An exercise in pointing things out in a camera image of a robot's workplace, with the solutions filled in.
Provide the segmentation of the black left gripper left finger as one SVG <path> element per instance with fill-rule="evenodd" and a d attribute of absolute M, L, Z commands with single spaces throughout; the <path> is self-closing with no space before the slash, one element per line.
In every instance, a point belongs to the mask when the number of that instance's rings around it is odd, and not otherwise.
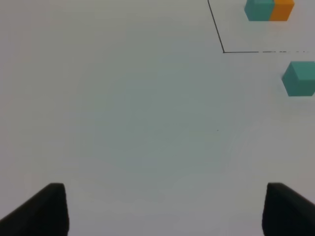
<path fill-rule="evenodd" d="M 69 215 L 63 183 L 50 183 L 0 220 L 2 236 L 66 236 Z"/>

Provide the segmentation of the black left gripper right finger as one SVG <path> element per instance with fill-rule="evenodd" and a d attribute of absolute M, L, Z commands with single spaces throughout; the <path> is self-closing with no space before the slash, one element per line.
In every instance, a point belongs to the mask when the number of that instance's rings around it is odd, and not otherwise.
<path fill-rule="evenodd" d="M 265 236 L 313 236 L 315 205 L 283 183 L 268 183 L 261 225 Z"/>

